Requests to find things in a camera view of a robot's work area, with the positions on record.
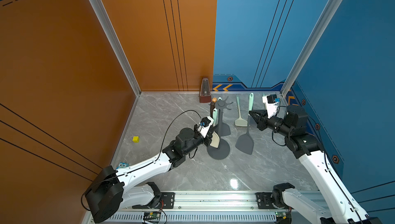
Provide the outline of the grey kitchen utensil rack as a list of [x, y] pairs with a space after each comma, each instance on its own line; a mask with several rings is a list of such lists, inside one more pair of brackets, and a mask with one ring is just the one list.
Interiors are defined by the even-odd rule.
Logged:
[[218, 125], [215, 130], [217, 133], [219, 140], [218, 140], [218, 147], [213, 147], [212, 144], [215, 141], [214, 139], [212, 140], [212, 143], [210, 146], [207, 148], [207, 152], [212, 157], [213, 159], [216, 160], [223, 160], [227, 158], [230, 154], [230, 145], [229, 143], [224, 140], [225, 136], [230, 135], [230, 127], [229, 125], [225, 124], [223, 122], [223, 112], [225, 109], [231, 110], [229, 108], [229, 105], [232, 104], [232, 102], [227, 102], [228, 97], [225, 98], [225, 100], [218, 99], [216, 102], [216, 109], [218, 111]]

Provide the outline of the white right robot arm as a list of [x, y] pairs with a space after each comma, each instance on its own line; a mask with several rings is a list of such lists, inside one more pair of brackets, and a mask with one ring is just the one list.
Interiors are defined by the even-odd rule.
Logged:
[[294, 209], [312, 224], [379, 224], [352, 197], [339, 178], [322, 143], [307, 132], [308, 114], [301, 106], [287, 106], [283, 118], [267, 110], [251, 110], [259, 130], [267, 128], [285, 138], [286, 147], [305, 167], [321, 192], [328, 210], [303, 196], [290, 183], [273, 187], [272, 202], [278, 208]]

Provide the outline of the cream slotted turner mint handle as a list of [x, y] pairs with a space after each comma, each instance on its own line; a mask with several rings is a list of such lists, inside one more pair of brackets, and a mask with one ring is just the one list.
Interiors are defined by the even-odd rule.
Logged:
[[[214, 122], [213, 122], [213, 128], [216, 126], [217, 117], [218, 117], [218, 111], [217, 111], [216, 108], [214, 108], [214, 109], [213, 109], [213, 116], [212, 116], [213, 121], [214, 121]], [[211, 146], [211, 147], [214, 147], [214, 148], [218, 148], [218, 147], [219, 147], [219, 144], [220, 144], [220, 137], [219, 137], [218, 134], [214, 131], [214, 132], [213, 132], [213, 137], [212, 137], [210, 146]]]

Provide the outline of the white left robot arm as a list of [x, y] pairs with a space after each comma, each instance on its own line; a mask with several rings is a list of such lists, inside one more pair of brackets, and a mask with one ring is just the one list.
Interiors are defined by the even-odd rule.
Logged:
[[184, 128], [162, 152], [146, 161], [121, 169], [105, 167], [83, 194], [94, 222], [101, 223], [128, 207], [158, 207], [161, 192], [148, 179], [180, 166], [200, 145], [209, 146], [216, 129]]

